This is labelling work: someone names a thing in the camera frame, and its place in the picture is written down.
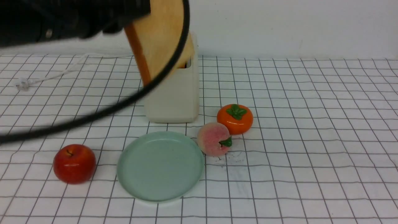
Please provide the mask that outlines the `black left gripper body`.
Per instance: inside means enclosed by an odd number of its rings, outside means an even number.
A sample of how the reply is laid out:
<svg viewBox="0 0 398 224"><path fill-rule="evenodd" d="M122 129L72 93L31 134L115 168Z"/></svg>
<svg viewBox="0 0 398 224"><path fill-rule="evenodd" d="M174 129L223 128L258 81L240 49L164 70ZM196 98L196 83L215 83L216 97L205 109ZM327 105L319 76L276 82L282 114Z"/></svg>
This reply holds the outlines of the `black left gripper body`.
<svg viewBox="0 0 398 224"><path fill-rule="evenodd" d="M2 0L0 46L116 34L150 12L149 0Z"/></svg>

